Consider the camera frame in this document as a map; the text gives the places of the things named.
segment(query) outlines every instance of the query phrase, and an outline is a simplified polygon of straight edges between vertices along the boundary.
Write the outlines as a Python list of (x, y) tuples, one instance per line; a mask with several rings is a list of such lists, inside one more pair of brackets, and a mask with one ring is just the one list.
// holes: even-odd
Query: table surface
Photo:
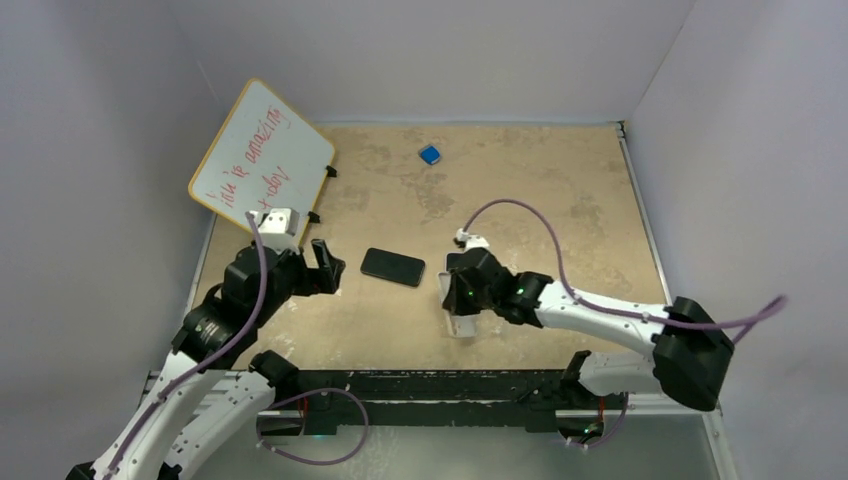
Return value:
[[(541, 210), (557, 230), (576, 287), (637, 303), (664, 295), (639, 207), (612, 126), (327, 126), (338, 178), (325, 182), (305, 241), (323, 238), (347, 262), (336, 295), (293, 297), (236, 364), (273, 349), (305, 369), (563, 368), (579, 350), (621, 347), (583, 334), (514, 326), (484, 312), (477, 337), (448, 335), (436, 274), (452, 238), (489, 200), (509, 197)], [(418, 151), (434, 144), (429, 166)], [(511, 270), (556, 276), (547, 231), (529, 212), (498, 205), (472, 232)], [(223, 278), (248, 233), (218, 218), (198, 295)], [(368, 277), (369, 247), (422, 258), (418, 288)], [(314, 262), (311, 252), (307, 259)]]

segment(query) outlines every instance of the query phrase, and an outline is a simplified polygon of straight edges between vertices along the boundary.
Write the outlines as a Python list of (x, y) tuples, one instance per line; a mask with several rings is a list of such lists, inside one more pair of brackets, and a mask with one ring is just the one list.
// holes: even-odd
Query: red handwritten text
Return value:
[(207, 197), (214, 198), (230, 208), (233, 208), (233, 202), (236, 201), (235, 195), (236, 186), (229, 182), (226, 185), (221, 185), (219, 192), (206, 192)]
[(233, 165), (233, 168), (232, 168), (232, 169), (230, 169), (230, 170), (224, 170), (224, 175), (229, 175), (229, 174), (231, 174), (231, 173), (232, 173), (233, 175), (235, 175), (235, 176), (239, 177), (239, 178), (244, 178), (244, 177), (246, 177), (246, 176), (250, 175), (250, 172), (245, 172), (245, 171), (244, 171), (244, 169), (243, 169), (243, 168), (241, 168), (241, 166), (240, 166), (240, 165)]
[[(262, 180), (268, 185), (268, 188), (265, 190), (265, 198), (273, 198), (276, 197), (278, 193), (280, 193), (280, 186), (283, 184), (283, 180), (289, 181), (291, 178), (286, 174), (286, 172), (278, 165), (277, 171), (272, 173), (270, 177), (266, 175), (262, 175)], [(262, 209), (270, 208), (271, 205), (262, 198), (259, 200), (259, 204), (262, 205)]]
[(282, 128), (291, 128), (291, 121), (280, 112), (280, 109), (268, 106), (265, 118), (258, 120), (259, 126), (256, 127), (256, 133), (247, 142), (247, 151), (244, 152), (244, 158), (248, 162), (255, 164), (259, 160), (259, 157), (262, 156), (262, 146), (268, 140), (271, 140), (271, 134), (274, 133), (278, 126), (283, 124), (284, 120), (286, 124)]

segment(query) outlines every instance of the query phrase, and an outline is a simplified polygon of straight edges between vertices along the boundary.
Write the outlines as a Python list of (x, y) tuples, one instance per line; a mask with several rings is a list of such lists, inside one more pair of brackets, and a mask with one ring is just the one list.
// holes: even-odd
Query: whiteboard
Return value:
[(298, 243), (335, 148), (262, 80), (245, 85), (189, 183), (189, 194), (249, 230), (244, 212), (291, 208)]

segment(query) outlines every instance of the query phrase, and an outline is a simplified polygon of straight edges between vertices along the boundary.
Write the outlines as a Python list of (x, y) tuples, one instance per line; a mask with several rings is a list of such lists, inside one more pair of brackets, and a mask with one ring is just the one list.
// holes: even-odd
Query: smartphone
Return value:
[(359, 271), (390, 282), (417, 287), (424, 275), (424, 260), (379, 248), (369, 248), (365, 252)]

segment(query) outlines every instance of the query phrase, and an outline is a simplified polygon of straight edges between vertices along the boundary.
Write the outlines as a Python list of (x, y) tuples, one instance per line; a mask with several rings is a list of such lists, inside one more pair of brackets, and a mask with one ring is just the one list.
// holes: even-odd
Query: cable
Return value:
[(536, 210), (535, 208), (533, 208), (529, 204), (524, 203), (520, 200), (511, 199), (511, 198), (499, 198), (497, 200), (492, 200), (491, 202), (486, 203), (482, 207), (478, 208), (477, 211), (475, 211), (471, 215), (471, 218), (469, 218), (468, 222), (465, 223), (465, 226), (463, 227), (463, 231), (468, 232), (468, 229), (471, 227), (471, 224), (474, 222), (474, 220), (477, 219), (477, 217), (481, 213), (483, 213), (483, 211), (485, 211), (489, 207), (491, 207), (493, 205), (497, 205), (499, 203), (511, 203), (513, 205), (518, 205), (520, 207), (524, 207), (527, 210), (530, 210), (530, 212), (532, 212), (534, 215), (536, 215), (536, 217), (539, 220), (542, 221), (542, 223), (545, 225), (545, 228), (548, 229), (548, 233), (550, 233), (551, 239), (554, 242), (554, 247), (556, 249), (556, 255), (557, 255), (557, 262), (559, 263), (559, 277), (560, 277), (560, 281), (562, 282), (562, 286), (565, 287), (565, 291), (568, 292), (568, 294), (574, 300), (576, 300), (580, 305), (583, 305), (584, 307), (589, 308), (591, 310), (594, 310), (596, 312), (610, 314), (610, 315), (617, 315), (617, 316), (626, 317), (626, 318), (633, 318), (633, 319), (636, 319), (636, 320), (649, 320), (649, 321), (652, 321), (652, 322), (661, 323), (663, 325), (668, 325), (670, 327), (682, 328), (682, 329), (686, 329), (686, 330), (722, 330), (722, 329), (725, 329), (725, 328), (746, 327), (745, 330), (741, 331), (736, 336), (736, 338), (734, 338), (735, 341), (739, 341), (739, 340), (741, 340), (742, 337), (744, 337), (751, 330), (751, 328), (753, 328), (754, 325), (756, 325), (757, 323), (777, 314), (778, 312), (783, 310), (783, 307), (786, 306), (786, 302), (787, 302), (786, 295), (778, 295), (774, 300), (769, 302), (769, 304), (766, 305), (762, 310), (760, 310), (759, 313), (757, 313), (756, 315), (752, 315), (750, 317), (740, 318), (739, 320), (733, 320), (733, 321), (730, 321), (730, 322), (721, 322), (721, 323), (710, 324), (710, 323), (680, 322), (678, 320), (672, 320), (670, 318), (662, 318), (662, 317), (650, 315), (647, 312), (642, 314), (642, 313), (629, 312), (627, 310), (619, 310), (617, 308), (609, 308), (609, 307), (604, 307), (602, 305), (594, 304), (594, 303), (586, 300), (585, 298), (581, 297), (579, 294), (577, 294), (574, 291), (574, 288), (572, 288), (571, 285), (569, 285), (569, 283), (568, 283), (568, 281), (566, 280), (566, 277), (565, 277), (565, 266), (564, 266), (564, 262), (563, 262), (563, 259), (562, 259), (562, 249), (560, 248), (559, 239), (557, 238), (556, 232), (554, 231), (554, 227), (551, 225), (551, 223), (548, 221), (548, 219), (545, 218), (544, 215), (542, 215), (542, 213), (540, 211)]
[(299, 437), (303, 436), (303, 432), (306, 431), (306, 412), (309, 410), (309, 399), (303, 399), (303, 407), (300, 406), (300, 400), (297, 401), (297, 413), (300, 414), (300, 433), (297, 435)]
[(112, 461), (109, 462), (109, 465), (106, 467), (106, 474), (103, 476), (103, 480), (109, 480), (114, 476), (113, 472), (116, 472), (116, 468), (121, 460), (124, 458), (124, 454), (129, 448), (132, 441), (138, 436), (141, 429), (144, 427), (144, 424), (150, 419), (153, 415), (153, 412), (159, 408), (160, 405), (164, 404), (168, 399), (168, 395), (173, 393), (180, 385), (182, 385), (188, 378), (190, 378), (195, 373), (206, 369), (214, 363), (216, 360), (224, 356), (228, 351), (230, 351), (236, 344), (238, 344), (247, 332), (250, 331), (253, 324), (256, 322), (256, 319), (259, 317), (259, 312), (262, 310), (262, 304), (265, 303), (265, 290), (268, 286), (268, 264), (265, 258), (265, 246), (262, 244), (262, 236), (259, 234), (259, 229), (256, 227), (256, 222), (253, 220), (253, 215), (250, 212), (244, 214), (247, 217), (247, 223), (250, 225), (250, 229), (253, 231), (253, 238), (256, 242), (256, 252), (259, 255), (259, 293), (256, 297), (256, 305), (253, 306), (253, 311), (250, 312), (250, 317), (248, 317), (247, 322), (244, 326), (239, 330), (239, 332), (227, 342), (221, 349), (217, 352), (210, 355), (208, 358), (198, 363), (194, 367), (188, 369), (185, 373), (178, 376), (177, 378), (168, 382), (168, 385), (162, 389), (161, 392), (156, 396), (155, 402), (151, 403), (147, 406), (147, 408), (142, 412), (141, 416), (138, 417), (138, 420), (135, 424), (130, 428), (127, 432), (126, 437), (121, 442), (118, 449), (115, 451), (115, 456), (112, 458)]
[(259, 422), (256, 423), (256, 436), (259, 438), (259, 443), (257, 444), (257, 447), (262, 446), (262, 447), (265, 447), (271, 453), (276, 453), (277, 455), (286, 457), (290, 460), (294, 460), (296, 462), (304, 463), (306, 465), (314, 465), (314, 466), (336, 465), (336, 464), (345, 462), (347, 460), (350, 460), (354, 455), (359, 453), (359, 451), (362, 449), (362, 446), (365, 445), (365, 440), (368, 438), (368, 413), (365, 411), (365, 405), (362, 404), (362, 401), (360, 401), (358, 398), (356, 398), (356, 396), (354, 394), (348, 392), (347, 390), (342, 390), (340, 388), (331, 388), (331, 387), (319, 388), (319, 389), (316, 389), (316, 390), (310, 390), (306, 393), (301, 393), (300, 395), (297, 395), (295, 397), (291, 397), (291, 398), (288, 398), (286, 400), (283, 400), (282, 402), (275, 403), (275, 404), (271, 405), (270, 407), (268, 407), (268, 409), (273, 410), (275, 408), (281, 408), (281, 407), (284, 407), (284, 406), (286, 406), (286, 405), (288, 405), (292, 402), (296, 402), (296, 401), (300, 400), (301, 398), (306, 398), (306, 397), (309, 397), (309, 396), (312, 396), (312, 395), (315, 395), (315, 394), (318, 394), (318, 393), (323, 393), (323, 392), (339, 393), (339, 394), (342, 394), (342, 395), (350, 398), (351, 400), (353, 400), (353, 403), (355, 403), (356, 406), (359, 407), (359, 411), (362, 412), (362, 420), (363, 420), (362, 436), (359, 438), (359, 443), (357, 443), (356, 446), (353, 447), (353, 450), (351, 450), (347, 455), (344, 455), (344, 456), (339, 457), (339, 458), (334, 459), (334, 460), (310, 460), (308, 458), (299, 457), (297, 455), (293, 455), (291, 453), (286, 453), (286, 452), (278, 449), (277, 447), (269, 444), (264, 438), (262, 438), (262, 432), (259, 429)]
[(624, 394), (624, 402), (621, 405), (621, 413), (618, 414), (618, 418), (615, 419), (615, 422), (610, 427), (609, 431), (606, 432), (605, 435), (602, 435), (597, 442), (594, 443), (580, 443), (580, 442), (572, 442), (571, 437), (568, 438), (557, 438), (556, 440), (552, 440), (551, 443), (563, 443), (567, 447), (578, 447), (584, 450), (589, 450), (591, 448), (600, 447), (601, 445), (610, 441), (610, 439), (615, 435), (616, 432), (621, 428), (621, 425), (624, 423), (624, 416), (627, 413), (627, 407), (630, 404), (630, 394)]

